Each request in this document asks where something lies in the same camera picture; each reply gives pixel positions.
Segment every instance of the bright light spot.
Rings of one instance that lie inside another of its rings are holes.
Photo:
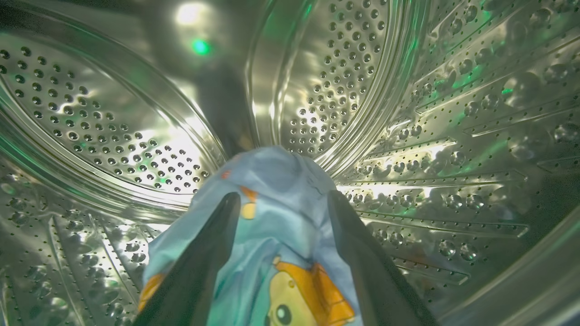
[[[203,3],[186,3],[177,10],[177,22],[181,25],[193,25],[200,20],[205,9]]]
[[[202,56],[205,56],[211,50],[209,44],[202,39],[194,40],[191,47],[193,48],[193,51]]]

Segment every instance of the blue cloth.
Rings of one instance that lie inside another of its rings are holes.
[[[151,242],[144,283],[171,268],[223,196],[235,191],[241,197],[242,213],[231,257],[217,275],[208,325],[283,325],[290,314],[292,325],[306,320],[298,315],[308,311],[273,306],[274,277],[287,272],[289,291],[297,285],[305,293],[308,289],[300,287],[304,286],[300,276],[294,277],[302,272],[292,274],[293,266],[309,271],[315,263],[353,311],[348,321],[332,325],[362,325],[350,268],[336,251],[329,220],[327,194],[334,189],[332,179],[309,158],[279,147],[240,154],[208,178],[188,212]],[[314,302],[305,301],[308,307]]]

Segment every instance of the perforated metal panel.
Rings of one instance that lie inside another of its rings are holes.
[[[147,243],[269,145],[326,169],[444,324],[527,304],[470,310],[580,202],[578,1],[107,6],[0,8],[9,325],[130,325]]]

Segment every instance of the green light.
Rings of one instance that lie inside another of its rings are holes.
[[[195,51],[197,54],[201,56],[207,55],[211,50],[209,44],[202,39],[194,40],[193,43],[191,44],[191,47],[193,48],[193,51]]]

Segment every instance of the metal drum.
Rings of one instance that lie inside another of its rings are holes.
[[[578,318],[578,5],[0,3],[0,320],[130,325],[148,242],[272,145],[442,324]]]

